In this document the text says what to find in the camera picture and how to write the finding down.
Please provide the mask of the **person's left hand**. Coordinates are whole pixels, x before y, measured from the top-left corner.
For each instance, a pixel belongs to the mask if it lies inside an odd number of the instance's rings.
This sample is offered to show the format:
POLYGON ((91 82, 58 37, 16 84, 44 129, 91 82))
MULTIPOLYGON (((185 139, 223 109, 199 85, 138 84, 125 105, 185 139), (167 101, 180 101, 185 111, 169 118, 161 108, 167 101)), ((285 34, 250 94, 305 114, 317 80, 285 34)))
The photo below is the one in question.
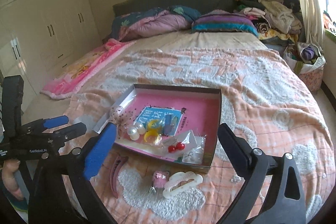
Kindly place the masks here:
POLYGON ((17 180, 15 179, 15 172, 18 171, 20 161, 17 159, 7 160, 3 164, 2 180, 5 188, 19 201, 24 199, 24 196, 19 189, 17 180))

